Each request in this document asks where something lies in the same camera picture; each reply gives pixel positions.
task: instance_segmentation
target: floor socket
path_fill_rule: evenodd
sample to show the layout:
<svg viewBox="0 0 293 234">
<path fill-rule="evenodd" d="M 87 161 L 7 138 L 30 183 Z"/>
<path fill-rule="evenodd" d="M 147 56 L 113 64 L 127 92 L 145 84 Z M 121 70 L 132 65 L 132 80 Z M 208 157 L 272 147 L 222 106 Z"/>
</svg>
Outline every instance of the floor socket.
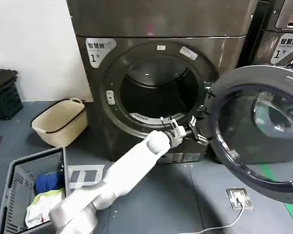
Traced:
<svg viewBox="0 0 293 234">
<path fill-rule="evenodd" d="M 226 189 L 228 198 L 230 200 L 231 206 L 234 210 L 241 210 L 242 206 L 237 202 L 237 198 L 240 202 L 243 202 L 245 210 L 252 210 L 254 208 L 250 196 L 246 189 L 244 188 L 233 188 Z"/>
</svg>

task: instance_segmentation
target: black plastic crate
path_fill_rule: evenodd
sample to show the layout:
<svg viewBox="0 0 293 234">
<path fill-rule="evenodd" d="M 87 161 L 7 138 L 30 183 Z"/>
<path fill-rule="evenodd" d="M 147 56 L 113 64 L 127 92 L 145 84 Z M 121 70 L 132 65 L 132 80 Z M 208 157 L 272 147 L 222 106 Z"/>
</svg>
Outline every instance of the black plastic crate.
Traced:
<svg viewBox="0 0 293 234">
<path fill-rule="evenodd" d="M 64 165 L 67 178 L 67 165 L 64 148 L 54 148 L 11 162 L 7 174 L 1 208 L 0 234 L 54 234 L 51 221 L 27 229 L 26 208 L 35 198 L 34 183 L 37 176 L 51 173 Z M 68 186 L 65 179 L 65 194 Z"/>
<path fill-rule="evenodd" d="M 0 69 L 0 119 L 11 119 L 23 107 L 16 79 L 16 71 Z"/>
</svg>

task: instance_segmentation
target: wall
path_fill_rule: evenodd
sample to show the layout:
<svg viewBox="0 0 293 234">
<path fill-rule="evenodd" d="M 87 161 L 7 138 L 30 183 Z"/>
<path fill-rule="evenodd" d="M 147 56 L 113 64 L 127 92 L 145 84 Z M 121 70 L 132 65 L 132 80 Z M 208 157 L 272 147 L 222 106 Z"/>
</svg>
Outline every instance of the wall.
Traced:
<svg viewBox="0 0 293 234">
<path fill-rule="evenodd" d="M 92 100 L 65 0 L 0 0 L 0 66 L 23 101 Z"/>
</svg>

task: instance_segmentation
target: beige basket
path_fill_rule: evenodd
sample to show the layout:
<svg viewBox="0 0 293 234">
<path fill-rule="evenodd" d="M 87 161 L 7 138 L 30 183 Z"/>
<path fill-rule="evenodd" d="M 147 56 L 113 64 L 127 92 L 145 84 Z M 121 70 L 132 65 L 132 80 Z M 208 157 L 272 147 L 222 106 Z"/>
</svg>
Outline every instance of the beige basket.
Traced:
<svg viewBox="0 0 293 234">
<path fill-rule="evenodd" d="M 48 144 L 66 147 L 87 127 L 85 106 L 78 98 L 50 106 L 31 122 L 31 127 Z"/>
</svg>

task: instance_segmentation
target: blue cloth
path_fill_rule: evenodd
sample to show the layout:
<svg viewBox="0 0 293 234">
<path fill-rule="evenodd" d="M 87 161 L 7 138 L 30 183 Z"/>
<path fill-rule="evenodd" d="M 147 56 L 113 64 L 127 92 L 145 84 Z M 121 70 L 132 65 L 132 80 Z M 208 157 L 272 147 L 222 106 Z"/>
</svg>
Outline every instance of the blue cloth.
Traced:
<svg viewBox="0 0 293 234">
<path fill-rule="evenodd" d="M 36 194 L 61 189 L 64 185 L 64 175 L 60 172 L 51 172 L 49 174 L 40 175 L 35 180 Z"/>
</svg>

